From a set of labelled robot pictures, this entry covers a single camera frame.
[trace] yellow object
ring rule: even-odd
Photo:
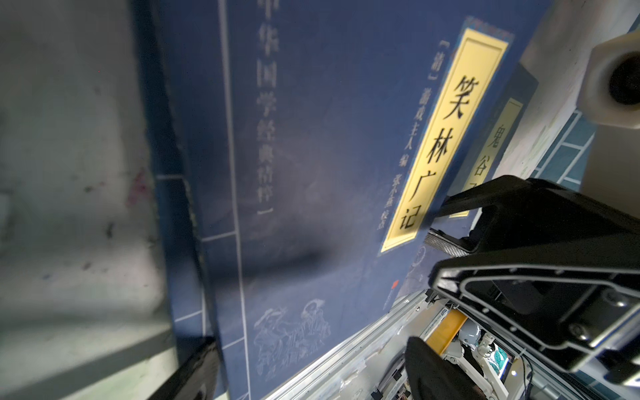
[[[476,163],[471,170],[471,175],[469,175],[467,182],[462,187],[462,191],[474,188],[484,182],[484,178],[486,178],[486,174],[489,172],[489,169],[493,164],[493,160],[495,160],[495,156],[498,155],[498,151],[500,151],[501,146],[504,144],[504,139],[509,134],[513,123],[516,122],[516,118],[518,118],[518,114],[520,114],[521,109],[521,102],[514,99],[509,99],[509,101],[507,101],[507,104],[500,113],[500,117],[498,117],[498,120],[493,126],[489,137],[486,139],[486,143],[484,144],[482,151],[478,156],[478,160],[476,160]],[[458,218],[466,217],[468,215],[469,211],[467,210],[451,214],[449,217]]]
[[[427,339],[429,347],[442,356],[466,320],[465,314],[458,310],[451,310],[440,326]]]
[[[429,120],[382,251],[416,238],[422,220],[458,149],[507,42],[466,29]]]

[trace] black chinese character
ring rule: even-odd
[[[490,159],[491,157],[489,156],[482,157],[482,160],[480,160],[480,163],[478,164],[476,168],[476,173],[474,175],[482,175],[484,173],[484,170],[486,169],[486,164],[489,162]]]
[[[413,210],[415,210],[415,214],[411,214],[409,216],[405,215],[402,217],[402,223],[400,224],[400,229],[409,229],[415,225],[415,219],[416,219],[416,216],[418,215],[418,212],[420,212],[421,207],[422,206],[419,205],[418,207],[413,208]]]
[[[420,183],[422,182],[422,178],[426,178],[426,177],[431,177],[434,176],[436,173],[431,173],[431,170],[427,171],[427,175],[423,175],[420,177],[420,179],[418,180],[418,184],[415,186],[415,190],[413,191],[413,195],[411,196],[411,198],[409,199],[409,201],[411,201],[415,194],[418,193],[418,188],[420,187]]]
[[[453,107],[453,110],[451,110],[449,115],[447,115],[443,119],[449,118],[449,116],[451,116],[451,114],[453,114],[456,110],[458,110],[458,119],[460,119],[464,115],[464,113],[460,109],[460,105],[461,104],[469,104],[469,100],[468,99],[467,99],[467,101],[464,101],[464,100],[467,98],[467,96],[469,96],[471,94],[471,91],[476,87],[476,85],[478,83],[479,82],[476,81],[475,77],[472,77],[471,79],[467,79],[466,75],[462,77],[462,80],[460,81],[460,83],[455,88],[455,90],[459,90],[460,91],[460,94],[456,95],[458,100],[450,101],[451,104],[455,104],[456,106]]]
[[[435,139],[436,143],[433,144],[431,151],[429,152],[429,154],[427,154],[427,156],[429,157],[429,161],[427,161],[427,164],[429,164],[431,162],[431,159],[434,157],[436,157],[437,163],[440,160],[440,156],[447,153],[447,143],[449,142],[449,139],[453,138],[453,136],[451,136],[451,131],[453,131],[453,128],[450,128],[447,136],[443,137],[442,134],[444,133],[444,128],[442,128],[442,130],[440,131],[440,135]]]
[[[495,136],[493,137],[493,142],[491,142],[487,147],[497,148],[500,145],[500,138],[504,133],[504,126],[500,125],[497,131],[495,131]]]

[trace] white line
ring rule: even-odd
[[[231,205],[234,215],[234,229],[236,230],[236,257],[238,266],[238,284],[240,286],[240,311],[242,313],[243,336],[246,332],[246,312],[244,310],[244,287],[242,276],[242,253],[240,246],[240,222],[238,218],[237,188],[236,188],[236,149],[234,144],[234,113],[231,102],[231,67],[229,60],[229,37],[227,26],[227,0],[218,0],[218,24],[220,25],[220,47],[222,50],[222,72],[225,83],[225,117],[227,120],[227,141],[229,146],[229,175],[231,178]],[[251,400],[251,374],[249,373],[249,348],[244,341],[244,362],[246,365],[247,396]]]
[[[582,183],[581,180],[577,180],[577,179],[573,179],[573,178],[569,178],[569,177],[564,177],[564,180],[566,180],[567,182],[575,183],[576,185],[579,185],[579,184]]]
[[[229,343],[229,344],[225,344],[224,346],[222,346],[222,350],[227,349],[231,346],[233,346],[236,343],[240,343],[244,340],[244,337],[241,337],[240,339],[234,340],[233,342]]]
[[[198,315],[199,313],[201,313],[201,312],[202,312],[202,310],[200,310],[200,311],[196,311],[196,312],[192,312],[191,314],[188,314],[188,315],[186,315],[186,316],[184,316],[184,317],[180,317],[180,318],[176,318],[176,319],[174,319],[174,320],[173,320],[173,322],[180,322],[180,321],[183,321],[183,320],[185,320],[185,319],[187,319],[187,318],[195,317],[195,316],[197,316],[197,315]]]
[[[556,154],[556,152],[560,148],[560,145],[564,142],[566,137],[569,136],[569,134],[573,130],[573,127],[575,126],[575,124],[578,123],[578,119],[580,119],[580,117],[582,116],[582,113],[580,111],[578,111],[578,110],[575,110],[574,113],[575,113],[575,118],[573,119],[573,121],[571,121],[571,125],[569,125],[569,128],[567,128],[567,130],[564,133],[564,135],[562,135],[562,138],[560,138],[560,141],[558,142],[556,147],[554,147],[554,149],[551,151],[551,154],[549,154],[549,156],[545,160],[545,163],[542,164],[542,167],[540,167],[540,170],[538,170],[538,173],[536,174],[536,178],[540,178],[540,175],[542,174],[542,172],[545,170],[545,168],[549,164],[549,161],[551,161],[551,159],[554,157],[554,155]]]
[[[204,301],[204,284],[202,284],[202,337],[207,336],[207,303]]]
[[[183,176],[179,173],[174,173],[173,175],[156,175],[157,180],[173,180],[173,179],[182,179]]]
[[[571,148],[577,148],[578,150],[582,150],[583,146],[578,146],[578,145],[574,145],[573,143],[567,143],[567,142],[563,142],[560,143],[561,146],[566,146],[566,147],[571,147]]]
[[[584,144],[584,148],[582,150],[580,150],[578,152],[578,154],[573,158],[573,160],[571,161],[571,163],[569,164],[568,167],[566,167],[566,169],[564,170],[564,173],[562,174],[562,176],[560,176],[560,179],[557,180],[556,183],[560,183],[563,180],[565,180],[567,174],[569,173],[569,171],[571,171],[571,169],[573,168],[573,166],[575,165],[575,163],[578,162],[578,160],[580,159],[581,155],[584,153],[585,150],[587,150],[587,148],[589,148],[589,145],[591,144],[591,142],[593,141],[593,138],[595,137],[595,133],[591,135],[591,137],[589,138],[589,140],[587,140],[587,143]]]
[[[233,236],[235,234],[236,234],[235,230],[232,230],[231,232],[227,232],[226,234],[203,237],[200,241],[201,242],[210,242],[212,240],[222,239],[223,237]]]

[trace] blue book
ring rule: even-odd
[[[212,330],[259,399],[391,308],[548,2],[154,6]]]

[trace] yellow label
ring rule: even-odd
[[[521,102],[514,99],[509,99],[509,101],[507,101],[507,105],[504,106],[504,109],[500,113],[500,117],[498,117],[489,137],[486,139],[486,143],[484,144],[473,169],[471,169],[471,175],[469,175],[465,185],[462,187],[462,191],[474,188],[484,182],[486,174],[489,172],[489,169],[493,164],[493,160],[495,160],[495,156],[498,155],[498,151],[500,151],[501,146],[504,144],[504,139],[509,134],[509,131],[511,130],[513,123],[516,121],[516,118],[518,118],[518,114],[520,114],[521,109]],[[469,211],[467,210],[451,214],[449,218],[466,217],[468,215]]]
[[[508,46],[467,28],[420,144],[382,251],[415,239],[442,177]]]

